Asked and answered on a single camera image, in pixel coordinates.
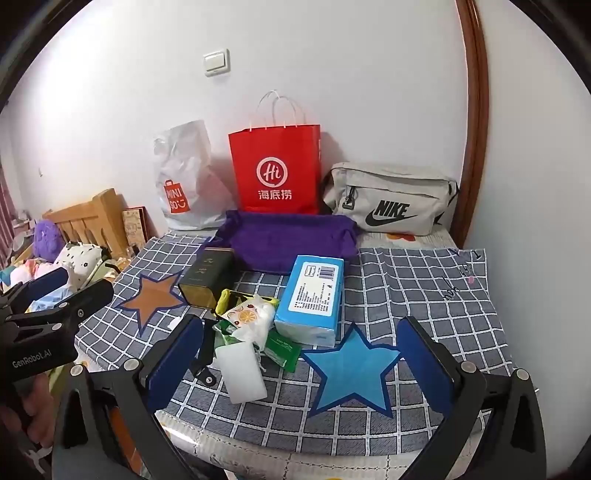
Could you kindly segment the person's left hand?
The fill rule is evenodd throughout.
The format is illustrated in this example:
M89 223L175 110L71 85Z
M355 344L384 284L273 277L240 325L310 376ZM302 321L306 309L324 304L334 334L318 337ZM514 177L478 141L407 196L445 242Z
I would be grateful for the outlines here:
M30 418L30 423L25 429L29 439L43 448L52 446L55 431L55 402L46 373L34 378L30 393L21 398L20 405Z

